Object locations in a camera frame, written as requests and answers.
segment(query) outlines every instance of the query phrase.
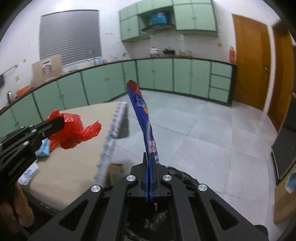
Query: red package end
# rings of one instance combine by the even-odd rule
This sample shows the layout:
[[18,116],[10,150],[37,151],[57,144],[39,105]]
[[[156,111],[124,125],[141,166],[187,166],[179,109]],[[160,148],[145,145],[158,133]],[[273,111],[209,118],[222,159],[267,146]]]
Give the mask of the red package end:
[[98,121],[84,129],[79,115],[68,113],[62,114],[58,110],[53,110],[46,121],[50,121],[57,116],[64,118],[65,126],[62,130],[51,135],[49,139],[51,141],[59,142],[63,149],[74,148],[81,142],[96,137],[101,130],[102,125]]
[[138,94],[139,96],[142,96],[140,88],[138,84],[132,80],[129,80],[126,84],[134,93]]

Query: gray tile floor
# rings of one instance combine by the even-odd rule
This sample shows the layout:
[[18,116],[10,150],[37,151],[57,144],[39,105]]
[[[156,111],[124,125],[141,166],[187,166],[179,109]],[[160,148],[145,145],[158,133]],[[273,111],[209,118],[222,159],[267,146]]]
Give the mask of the gray tile floor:
[[[207,184],[251,223],[265,225],[275,241],[288,222],[276,226],[274,168],[270,156],[277,132],[261,110],[232,107],[175,94],[142,91],[160,163]],[[128,95],[130,135],[116,142],[112,162],[129,174],[142,162],[143,133]]]

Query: cardboard box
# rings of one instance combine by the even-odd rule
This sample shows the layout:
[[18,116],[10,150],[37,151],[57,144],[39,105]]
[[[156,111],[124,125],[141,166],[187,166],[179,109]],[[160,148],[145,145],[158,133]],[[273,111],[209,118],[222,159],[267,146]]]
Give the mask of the cardboard box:
[[[51,60],[52,71],[49,71],[49,66],[46,66],[46,73],[43,73],[42,66],[43,62]],[[50,56],[32,64],[33,78],[31,86],[39,86],[48,80],[58,77],[62,73],[62,61],[59,54]]]
[[276,186],[274,191],[274,223],[278,224],[296,215],[296,191],[289,194],[285,185],[290,175],[296,170],[296,163],[285,176],[285,178]]

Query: triangular cutout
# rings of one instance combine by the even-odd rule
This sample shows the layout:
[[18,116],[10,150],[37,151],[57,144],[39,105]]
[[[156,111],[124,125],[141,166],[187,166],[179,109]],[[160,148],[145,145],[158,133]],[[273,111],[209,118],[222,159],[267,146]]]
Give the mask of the triangular cutout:
[[234,216],[232,216],[224,207],[222,207],[217,201],[212,199],[210,200],[210,203],[223,230],[228,230],[238,225],[238,220]]
[[82,217],[82,214],[88,205],[88,201],[83,201],[79,206],[77,206],[72,212],[70,212],[65,218],[63,218],[59,224],[70,230],[74,231],[77,228],[77,225]]

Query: brown door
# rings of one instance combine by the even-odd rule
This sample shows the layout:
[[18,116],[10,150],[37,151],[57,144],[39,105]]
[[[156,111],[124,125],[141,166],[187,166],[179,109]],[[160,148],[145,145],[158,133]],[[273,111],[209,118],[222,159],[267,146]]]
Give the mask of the brown door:
[[267,26],[232,15],[237,41],[234,100],[263,109],[269,84],[270,42]]
[[289,106],[293,88],[294,62],[292,41],[288,31],[283,32],[283,28],[280,31],[277,29],[273,28],[276,47],[276,75],[268,116],[278,131]]

